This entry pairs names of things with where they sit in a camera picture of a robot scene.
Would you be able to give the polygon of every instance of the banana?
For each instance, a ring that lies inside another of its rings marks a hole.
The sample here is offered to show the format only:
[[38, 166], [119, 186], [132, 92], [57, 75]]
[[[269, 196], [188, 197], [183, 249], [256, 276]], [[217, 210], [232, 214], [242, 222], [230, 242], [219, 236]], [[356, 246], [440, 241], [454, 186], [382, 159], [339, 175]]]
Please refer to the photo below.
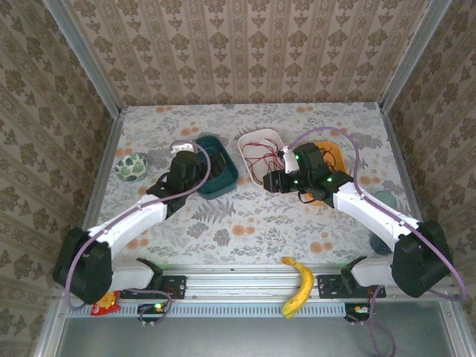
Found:
[[314, 286], [314, 275], [312, 275], [309, 268], [300, 263], [296, 263], [291, 257], [283, 257], [281, 258], [281, 262], [287, 266], [294, 266], [300, 272], [301, 276], [299, 291], [284, 304], [281, 310], [285, 318], [292, 318], [311, 295], [311, 290]]

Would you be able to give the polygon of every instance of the small patterned bowl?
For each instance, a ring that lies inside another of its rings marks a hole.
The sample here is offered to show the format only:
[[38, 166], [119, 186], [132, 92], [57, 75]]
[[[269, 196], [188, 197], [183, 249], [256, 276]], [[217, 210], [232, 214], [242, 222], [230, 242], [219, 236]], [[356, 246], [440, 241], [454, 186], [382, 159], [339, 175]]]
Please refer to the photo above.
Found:
[[115, 172], [121, 181], [134, 182], [146, 177], [148, 169], [149, 162], [145, 154], [134, 152], [118, 161]]

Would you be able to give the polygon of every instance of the patterned wallpaper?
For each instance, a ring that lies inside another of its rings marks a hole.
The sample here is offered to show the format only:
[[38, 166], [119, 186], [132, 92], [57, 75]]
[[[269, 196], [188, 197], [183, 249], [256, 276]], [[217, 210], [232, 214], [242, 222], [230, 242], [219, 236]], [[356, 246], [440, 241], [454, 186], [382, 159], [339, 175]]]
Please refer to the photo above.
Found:
[[28, 356], [111, 125], [41, 1], [0, 1], [0, 356]]
[[429, 0], [66, 0], [122, 106], [377, 101]]
[[476, 335], [476, 2], [453, 1], [390, 111], [416, 197], [470, 286]]

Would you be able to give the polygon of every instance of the red snack bag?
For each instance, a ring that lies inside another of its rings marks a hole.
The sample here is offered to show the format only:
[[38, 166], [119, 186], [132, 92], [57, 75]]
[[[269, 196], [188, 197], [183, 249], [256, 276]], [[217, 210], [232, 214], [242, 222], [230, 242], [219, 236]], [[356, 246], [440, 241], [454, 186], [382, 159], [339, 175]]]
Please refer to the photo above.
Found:
[[116, 304], [116, 297], [119, 294], [120, 291], [106, 293], [101, 300], [92, 306], [91, 316], [106, 315], [120, 310], [120, 306]]

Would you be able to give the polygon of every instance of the floral tablecloth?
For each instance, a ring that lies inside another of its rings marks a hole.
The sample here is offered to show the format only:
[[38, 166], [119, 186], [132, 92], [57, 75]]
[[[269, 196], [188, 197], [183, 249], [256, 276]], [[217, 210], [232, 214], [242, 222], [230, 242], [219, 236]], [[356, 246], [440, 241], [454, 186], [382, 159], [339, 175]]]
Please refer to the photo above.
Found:
[[[246, 171], [237, 139], [257, 129], [277, 131], [284, 143], [316, 126], [348, 132], [361, 150], [360, 184], [370, 193], [389, 190], [408, 213], [387, 133], [376, 103], [240, 104], [129, 107], [111, 168], [99, 222], [134, 204], [169, 169], [175, 139], [217, 136], [239, 170], [237, 188], [206, 201], [193, 194], [167, 221], [145, 230], [123, 254], [162, 264], [278, 263], [293, 256], [302, 263], [347, 263], [372, 254], [369, 231], [346, 214], [326, 206], [304, 205], [296, 194], [270, 194], [255, 186]], [[312, 134], [306, 141], [339, 145], [347, 168], [353, 148], [337, 132]], [[151, 165], [147, 177], [130, 183], [113, 170], [125, 154], [143, 152]]]

